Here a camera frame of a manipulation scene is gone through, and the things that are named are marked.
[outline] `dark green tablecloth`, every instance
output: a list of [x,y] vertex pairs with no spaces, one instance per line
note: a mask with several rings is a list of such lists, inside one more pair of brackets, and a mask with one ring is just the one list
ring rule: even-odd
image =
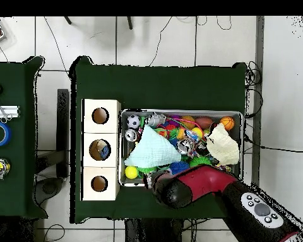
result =
[[81,99],[118,100],[123,108],[245,111],[244,64],[234,67],[132,67],[96,66],[88,57],[71,67],[71,165],[75,184],[71,191],[74,221],[87,217],[218,218],[225,217],[212,194],[190,206],[171,210],[157,204],[150,191],[121,187],[115,201],[81,201]]
[[35,173],[35,97],[37,71],[44,58],[31,57],[23,63],[0,62],[0,105],[20,106],[20,118],[7,123],[12,138],[0,147],[0,158],[11,163],[0,180],[0,216],[46,217],[32,199]]

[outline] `blue tape roll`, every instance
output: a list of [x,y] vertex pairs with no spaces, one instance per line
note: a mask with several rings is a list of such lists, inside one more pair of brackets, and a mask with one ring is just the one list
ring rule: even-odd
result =
[[3,124],[2,122],[0,122],[0,128],[4,130],[4,138],[2,141],[0,141],[0,147],[1,147],[7,144],[11,139],[11,130],[6,124]]

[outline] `brown ball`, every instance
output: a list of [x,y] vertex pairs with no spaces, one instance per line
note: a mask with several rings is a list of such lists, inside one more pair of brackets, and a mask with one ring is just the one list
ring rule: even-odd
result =
[[195,122],[202,128],[207,129],[210,127],[210,125],[213,123],[212,119],[209,117],[200,117],[195,120]]

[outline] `light blue cloth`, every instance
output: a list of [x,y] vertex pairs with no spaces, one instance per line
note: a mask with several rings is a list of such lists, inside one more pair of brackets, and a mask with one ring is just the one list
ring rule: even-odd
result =
[[141,140],[124,161],[126,166],[150,168],[181,161],[181,154],[163,136],[145,125]]

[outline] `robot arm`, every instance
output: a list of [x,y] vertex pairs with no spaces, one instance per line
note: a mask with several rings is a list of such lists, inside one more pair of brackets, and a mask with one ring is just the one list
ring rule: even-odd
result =
[[224,221],[239,242],[303,242],[293,223],[273,210],[249,186],[214,167],[197,166],[175,176],[157,175],[152,190],[161,204],[174,209],[215,193],[227,211]]

